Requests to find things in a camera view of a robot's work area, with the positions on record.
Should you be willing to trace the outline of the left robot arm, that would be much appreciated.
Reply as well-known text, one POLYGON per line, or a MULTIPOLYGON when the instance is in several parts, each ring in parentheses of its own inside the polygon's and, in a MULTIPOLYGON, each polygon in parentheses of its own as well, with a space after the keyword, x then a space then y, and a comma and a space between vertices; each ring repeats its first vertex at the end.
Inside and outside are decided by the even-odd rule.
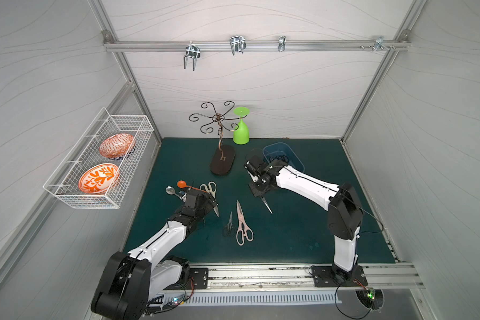
POLYGON ((168 253, 193 233, 217 207, 215 197, 190 189, 185 203, 146 242, 108 260, 91 301, 91 311, 108 319, 140 319, 150 301, 169 286, 186 285, 189 261, 168 253))

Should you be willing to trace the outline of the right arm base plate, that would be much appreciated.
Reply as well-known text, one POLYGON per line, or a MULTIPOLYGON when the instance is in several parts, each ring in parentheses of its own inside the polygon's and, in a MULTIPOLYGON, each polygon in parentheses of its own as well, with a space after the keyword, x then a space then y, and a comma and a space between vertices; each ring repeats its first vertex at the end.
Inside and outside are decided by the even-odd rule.
POLYGON ((308 268, 313 285, 320 288, 333 287, 368 287, 365 272, 360 265, 354 265, 352 271, 346 272, 335 265, 312 265, 308 268))

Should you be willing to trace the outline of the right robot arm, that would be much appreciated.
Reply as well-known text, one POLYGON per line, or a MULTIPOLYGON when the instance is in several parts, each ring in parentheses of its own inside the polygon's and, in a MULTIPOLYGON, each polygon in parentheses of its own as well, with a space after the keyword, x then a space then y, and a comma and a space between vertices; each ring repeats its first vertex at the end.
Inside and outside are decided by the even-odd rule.
POLYGON ((358 266, 357 242, 364 213, 355 188, 337 185, 302 173, 285 161, 270 163, 257 156, 249 158, 244 168, 251 177, 249 188, 254 197, 263 198, 274 189, 290 190, 313 201, 327 212, 327 228, 334 236, 332 275, 348 280, 358 266))

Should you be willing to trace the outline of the pink handled scissors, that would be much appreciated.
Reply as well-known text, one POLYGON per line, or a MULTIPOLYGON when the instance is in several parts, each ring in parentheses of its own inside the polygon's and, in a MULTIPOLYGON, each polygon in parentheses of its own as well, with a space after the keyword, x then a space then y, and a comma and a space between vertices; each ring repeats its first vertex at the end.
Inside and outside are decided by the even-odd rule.
POLYGON ((238 246, 243 246, 246 241, 252 242, 254 234, 252 229, 247 225, 245 216, 239 201, 236 201, 238 228, 235 235, 238 246))

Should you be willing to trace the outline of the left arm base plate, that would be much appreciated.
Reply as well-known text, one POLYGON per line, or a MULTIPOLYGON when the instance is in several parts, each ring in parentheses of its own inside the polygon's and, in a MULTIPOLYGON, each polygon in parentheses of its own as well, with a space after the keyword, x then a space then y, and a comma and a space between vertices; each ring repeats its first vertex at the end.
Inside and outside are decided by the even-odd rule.
POLYGON ((191 267, 189 269, 189 277, 187 289, 204 290, 208 288, 209 269, 206 267, 191 267))

